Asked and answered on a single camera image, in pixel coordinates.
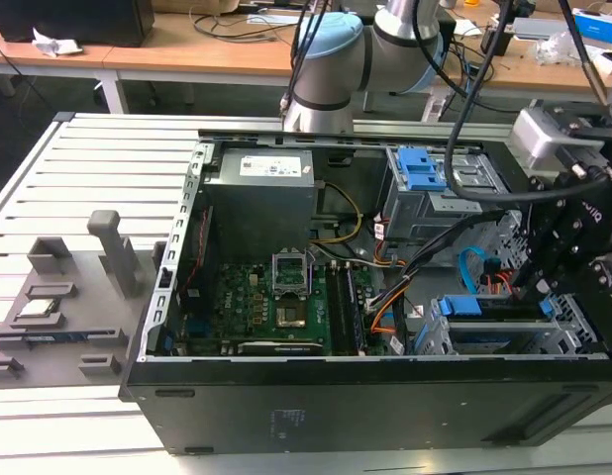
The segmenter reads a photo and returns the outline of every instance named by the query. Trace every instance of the wooden desk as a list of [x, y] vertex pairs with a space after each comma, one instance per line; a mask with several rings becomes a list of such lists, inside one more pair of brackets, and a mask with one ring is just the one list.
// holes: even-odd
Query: wooden desk
[[[498, 7], [491, 0], [480, 0], [476, 7], [464, 6], [460, 0], [454, 12], [483, 27], [491, 15], [498, 12]], [[557, 19], [561, 16], [536, 12], [535, 17]], [[229, 17], [221, 21], [231, 24], [242, 18]], [[211, 20], [204, 22], [204, 28], [211, 28]], [[229, 28], [219, 27], [216, 33], [232, 35], [264, 28], [266, 26], [242, 22]], [[289, 27], [277, 33], [290, 43], [294, 28]], [[468, 37], [463, 42], [479, 49], [480, 40], [481, 37]], [[506, 55], [494, 59], [495, 75], [484, 86], [482, 94], [549, 100], [592, 100], [580, 67], [539, 66], [533, 58], [532, 47], [533, 42], [513, 40]], [[0, 48], [13, 58], [24, 74], [100, 80], [109, 109], [114, 113], [128, 112], [121, 85], [124, 79], [187, 84], [285, 86], [290, 76], [290, 47], [287, 44], [281, 41], [258, 44], [222, 42], [196, 32], [188, 16], [181, 14], [156, 14], [153, 31], [140, 48], [86, 46], [84, 54], [59, 58], [45, 56], [31, 45], [8, 44], [2, 39]], [[468, 57], [473, 59], [473, 54], [469, 54]], [[445, 70], [452, 80], [459, 80], [459, 62], [451, 54]], [[0, 56], [0, 73], [13, 72]], [[611, 86], [612, 77], [605, 78], [605, 83]], [[436, 110], [436, 103], [445, 100], [450, 91], [446, 84], [436, 79], [430, 92], [426, 111]]]
[[[466, 6], [464, 2], [458, 1], [454, 12], [472, 20], [479, 27], [484, 27], [490, 23], [492, 15], [499, 13], [499, 7], [491, 0], [480, 0], [476, 7]], [[543, 12], [535, 12], [532, 18], [562, 20], [561, 14]], [[482, 36], [466, 37], [463, 43], [480, 51], [481, 39]], [[457, 40], [462, 41], [460, 36], [457, 36]], [[587, 79], [579, 66], [562, 64], [539, 66], [535, 62], [534, 45], [535, 42], [511, 40], [506, 54], [493, 59], [495, 74], [484, 88], [534, 89], [538, 92], [548, 90], [557, 93], [590, 91]], [[466, 57], [481, 61], [481, 58], [475, 58], [475, 54], [471, 52], [468, 52]], [[459, 79], [459, 62], [452, 54], [448, 57], [446, 71], [451, 79]], [[604, 77], [603, 80], [606, 86], [612, 86], [612, 76]]]
[[[226, 18], [221, 22], [231, 24], [243, 18]], [[208, 19], [201, 25], [209, 30], [213, 22]], [[215, 33], [236, 35], [266, 28], [267, 25], [242, 22], [230, 28], [219, 27]], [[290, 44], [293, 27], [276, 31]], [[276, 38], [272, 32], [266, 35]], [[280, 40], [255, 44], [227, 43], [198, 33], [187, 15], [160, 14], [155, 16], [153, 31], [141, 48], [113, 47], [104, 60], [104, 67], [288, 77], [291, 72], [290, 46]]]

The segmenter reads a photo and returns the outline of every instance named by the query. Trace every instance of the green motherboard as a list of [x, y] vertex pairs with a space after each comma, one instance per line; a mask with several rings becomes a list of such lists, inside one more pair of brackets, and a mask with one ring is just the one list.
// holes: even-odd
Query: green motherboard
[[[360, 320], [357, 333], [363, 333], [363, 302], [374, 292], [370, 270], [357, 266], [340, 272], [352, 274], [356, 308], [360, 312], [355, 323]], [[337, 289], [331, 287], [331, 275], [336, 275], [337, 271], [327, 264], [309, 266], [307, 273], [305, 285], [308, 295], [300, 299], [292, 293], [273, 295], [270, 263], [222, 264], [210, 315], [190, 312], [185, 316], [180, 339], [185, 341], [187, 353], [229, 355], [238, 353], [238, 344], [264, 345], [268, 342], [271, 345], [274, 342], [293, 346], [298, 343], [317, 345], [323, 355], [352, 354], [346, 346], [335, 341], [335, 338], [345, 338], [339, 334], [340, 325], [335, 320], [341, 316], [332, 315], [342, 311], [329, 309], [331, 297], [335, 297], [329, 292]], [[345, 282], [348, 279], [340, 277], [339, 280]], [[301, 265], [282, 266], [275, 281], [289, 285], [304, 282]], [[367, 354], [378, 353], [378, 349], [370, 349], [368, 345], [362, 349]]]

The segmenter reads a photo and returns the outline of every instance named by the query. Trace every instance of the gray floor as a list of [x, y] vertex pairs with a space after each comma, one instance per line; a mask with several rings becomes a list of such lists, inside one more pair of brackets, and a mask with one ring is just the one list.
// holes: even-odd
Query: gray floor
[[[36, 96], [30, 93], [25, 82], [16, 86], [15, 97], [0, 96], [0, 189], [16, 170], [38, 137], [49, 125], [54, 113]], [[95, 81], [86, 79], [65, 79], [40, 77], [36, 87], [58, 111], [107, 112], [93, 101], [92, 89]], [[156, 83], [159, 104], [149, 104], [149, 88], [144, 82], [126, 81], [124, 88], [131, 112], [137, 114], [172, 115], [216, 115], [216, 116], [263, 116], [277, 115], [279, 100], [284, 92], [281, 87], [230, 86], [222, 84], [196, 84], [194, 92], [196, 103], [186, 106], [180, 84]], [[419, 121], [426, 96], [413, 94], [407, 97], [391, 97], [387, 94], [375, 96], [375, 111], [365, 114], [361, 111], [362, 95], [356, 94], [353, 100], [355, 117], [375, 120]], [[487, 100], [489, 104], [502, 107], [519, 108], [527, 101]], [[454, 101], [458, 110], [459, 100]], [[444, 120], [452, 122], [456, 112], [448, 111]], [[497, 114], [479, 108], [470, 120], [479, 123], [511, 123], [515, 116]]]

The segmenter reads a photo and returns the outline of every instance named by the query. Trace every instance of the label sticker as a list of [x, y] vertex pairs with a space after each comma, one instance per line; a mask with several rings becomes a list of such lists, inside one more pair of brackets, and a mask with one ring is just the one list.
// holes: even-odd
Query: label sticker
[[270, 438], [286, 440], [293, 433], [303, 432], [306, 421], [304, 409], [276, 409], [270, 413]]
[[299, 156], [261, 156], [247, 155], [240, 162], [241, 176], [302, 176], [302, 163]]
[[26, 341], [55, 341], [54, 336], [25, 336]]
[[425, 312], [423, 310], [423, 306], [422, 305], [415, 305], [412, 308], [412, 313], [411, 314], [407, 314], [407, 318], [408, 319], [422, 319], [424, 314], [425, 314]]
[[392, 347], [394, 352], [398, 355], [403, 354], [403, 352], [405, 351], [405, 346], [403, 346], [403, 343], [401, 343], [398, 340], [398, 338], [394, 335], [392, 335], [392, 338], [389, 341], [389, 345]]

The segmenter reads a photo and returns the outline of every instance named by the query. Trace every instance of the screw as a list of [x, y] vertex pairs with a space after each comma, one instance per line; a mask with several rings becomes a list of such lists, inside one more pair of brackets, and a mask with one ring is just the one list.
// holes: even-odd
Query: screw
[[572, 170], [572, 173], [574, 173], [580, 180], [587, 176], [587, 172], [578, 163], [575, 163], [570, 170]]

